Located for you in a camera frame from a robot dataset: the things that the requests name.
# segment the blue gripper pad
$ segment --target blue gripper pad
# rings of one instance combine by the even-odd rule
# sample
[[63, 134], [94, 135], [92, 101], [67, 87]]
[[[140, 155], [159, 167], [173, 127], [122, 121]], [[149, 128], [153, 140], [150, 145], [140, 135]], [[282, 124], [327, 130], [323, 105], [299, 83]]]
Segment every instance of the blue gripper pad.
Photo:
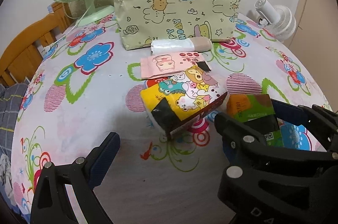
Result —
[[84, 167], [88, 185], [91, 190], [101, 185], [110, 165], [120, 148], [120, 136], [111, 132], [99, 147], [94, 148], [86, 157]]
[[271, 102], [277, 118], [296, 126], [307, 124], [308, 116], [301, 107], [289, 105], [274, 99], [271, 99]]

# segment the wooden chair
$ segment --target wooden chair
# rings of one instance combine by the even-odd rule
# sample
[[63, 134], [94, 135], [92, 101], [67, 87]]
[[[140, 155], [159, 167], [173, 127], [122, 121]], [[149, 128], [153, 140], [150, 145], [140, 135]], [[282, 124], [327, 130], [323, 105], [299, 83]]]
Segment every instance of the wooden chair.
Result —
[[[25, 80], [25, 77], [32, 79], [36, 70], [42, 62], [42, 56], [38, 49], [33, 45], [36, 40], [40, 40], [43, 47], [56, 41], [52, 30], [59, 27], [63, 33], [71, 24], [72, 19], [65, 15], [62, 3], [53, 3], [54, 13], [48, 14], [45, 18], [31, 24], [5, 49], [0, 58], [0, 83], [5, 86], [12, 86], [16, 82]], [[65, 4], [65, 11], [70, 14], [69, 7]]]

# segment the plaid fabric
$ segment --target plaid fabric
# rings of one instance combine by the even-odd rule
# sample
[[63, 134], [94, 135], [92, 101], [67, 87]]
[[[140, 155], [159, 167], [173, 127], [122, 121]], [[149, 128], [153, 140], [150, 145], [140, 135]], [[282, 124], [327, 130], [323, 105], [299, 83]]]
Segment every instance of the plaid fabric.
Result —
[[15, 84], [5, 88], [0, 84], [0, 149], [11, 160], [16, 119], [28, 84]]

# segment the floral tablecloth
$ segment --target floral tablecloth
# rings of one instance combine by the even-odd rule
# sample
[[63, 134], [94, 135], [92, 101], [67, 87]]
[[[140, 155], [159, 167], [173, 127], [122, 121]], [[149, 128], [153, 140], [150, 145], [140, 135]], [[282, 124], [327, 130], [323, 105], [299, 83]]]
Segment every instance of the floral tablecloth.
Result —
[[[229, 42], [204, 53], [230, 94], [268, 93], [294, 105], [329, 108], [300, 61], [268, 32], [239, 14]], [[44, 163], [86, 157], [110, 131], [121, 148], [95, 193], [114, 223], [227, 223], [233, 213], [217, 199], [228, 162], [213, 119], [200, 120], [173, 141], [152, 126], [140, 91], [160, 79], [140, 79], [140, 58], [150, 48], [126, 51], [111, 14], [76, 28], [45, 56], [28, 87], [12, 146], [14, 197], [30, 214]], [[303, 126], [281, 124], [286, 147], [320, 150]], [[80, 223], [85, 223], [67, 187]]]

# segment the pink packet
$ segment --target pink packet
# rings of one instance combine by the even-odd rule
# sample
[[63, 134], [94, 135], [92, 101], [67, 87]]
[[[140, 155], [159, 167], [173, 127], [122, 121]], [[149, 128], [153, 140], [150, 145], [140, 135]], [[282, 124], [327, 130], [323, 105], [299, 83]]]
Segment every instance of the pink packet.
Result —
[[171, 76], [185, 71], [191, 66], [196, 65], [197, 62], [203, 62], [203, 66], [206, 65], [207, 69], [209, 68], [203, 55], [197, 52], [177, 52], [142, 58], [141, 77], [144, 79], [152, 79]]

